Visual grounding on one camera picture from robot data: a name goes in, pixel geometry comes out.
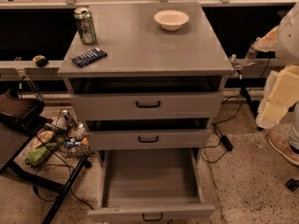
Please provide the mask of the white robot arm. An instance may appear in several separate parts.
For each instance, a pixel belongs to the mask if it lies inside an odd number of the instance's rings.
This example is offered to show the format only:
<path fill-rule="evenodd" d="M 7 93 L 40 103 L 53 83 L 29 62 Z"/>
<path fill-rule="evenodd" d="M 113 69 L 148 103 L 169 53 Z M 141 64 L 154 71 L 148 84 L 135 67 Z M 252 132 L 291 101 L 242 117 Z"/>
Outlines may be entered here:
<path fill-rule="evenodd" d="M 279 124 L 289 108 L 299 101 L 299 3 L 254 48 L 274 51 L 276 58 L 286 64 L 281 71 L 270 72 L 258 107 L 256 124 L 269 129 Z"/>

